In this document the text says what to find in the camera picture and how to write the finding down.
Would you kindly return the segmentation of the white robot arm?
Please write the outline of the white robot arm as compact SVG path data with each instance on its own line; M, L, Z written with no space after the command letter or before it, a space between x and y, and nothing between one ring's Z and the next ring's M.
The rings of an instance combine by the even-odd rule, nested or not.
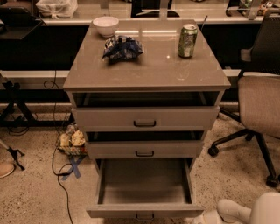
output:
M215 210L197 216L191 224L280 224L280 193L262 194L251 208L221 199Z

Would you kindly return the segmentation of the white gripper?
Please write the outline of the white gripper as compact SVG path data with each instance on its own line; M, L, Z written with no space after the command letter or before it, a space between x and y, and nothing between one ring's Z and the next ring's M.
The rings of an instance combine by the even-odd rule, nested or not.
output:
M191 224L249 224L250 214L250 208L221 199L215 210L197 216Z

